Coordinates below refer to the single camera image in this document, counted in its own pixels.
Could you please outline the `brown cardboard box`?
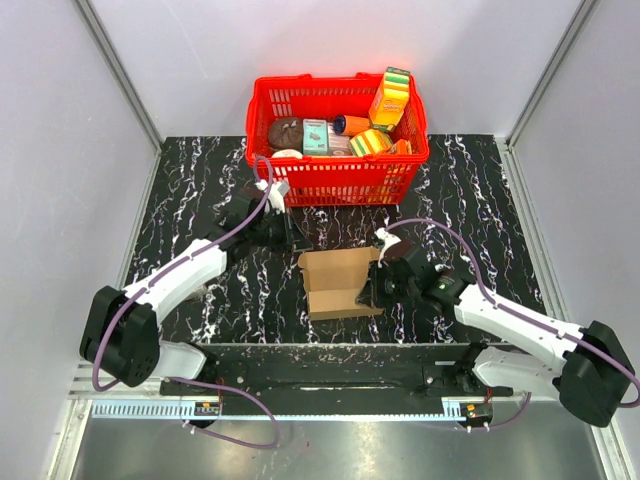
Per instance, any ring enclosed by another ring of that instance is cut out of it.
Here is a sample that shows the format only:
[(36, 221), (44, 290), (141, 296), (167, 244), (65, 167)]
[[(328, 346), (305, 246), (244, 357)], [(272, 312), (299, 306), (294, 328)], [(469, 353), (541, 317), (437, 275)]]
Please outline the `brown cardboard box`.
[(375, 247), (309, 251), (300, 255), (301, 270), (311, 321), (380, 315), (375, 308), (356, 301), (365, 287), (369, 264), (379, 259)]

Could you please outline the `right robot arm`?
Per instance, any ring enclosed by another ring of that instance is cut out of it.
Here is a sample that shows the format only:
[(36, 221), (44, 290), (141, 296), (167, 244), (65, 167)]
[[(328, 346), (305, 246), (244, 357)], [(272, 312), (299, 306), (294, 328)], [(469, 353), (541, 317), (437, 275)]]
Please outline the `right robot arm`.
[(552, 319), (489, 293), (468, 273), (437, 270), (415, 253), (372, 261), (356, 301), (380, 309), (409, 302), (511, 344), (510, 351), (475, 344), (450, 368), (445, 386), (468, 396), (486, 388), (520, 390), (557, 400), (579, 420), (606, 427), (634, 375), (610, 327)]

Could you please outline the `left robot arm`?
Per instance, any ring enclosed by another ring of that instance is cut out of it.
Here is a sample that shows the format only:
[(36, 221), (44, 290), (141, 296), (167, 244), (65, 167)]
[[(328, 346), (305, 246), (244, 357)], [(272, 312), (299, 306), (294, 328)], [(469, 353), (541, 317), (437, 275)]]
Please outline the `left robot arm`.
[(255, 248), (301, 252), (310, 249), (285, 205), (289, 185), (261, 181), (238, 194), (208, 233), (175, 259), (122, 289), (101, 288), (93, 297), (79, 346), (92, 363), (97, 391), (100, 372), (128, 387), (150, 378), (182, 377), (195, 395), (217, 381), (213, 355), (185, 342), (162, 341), (166, 317), (196, 292), (222, 276)]

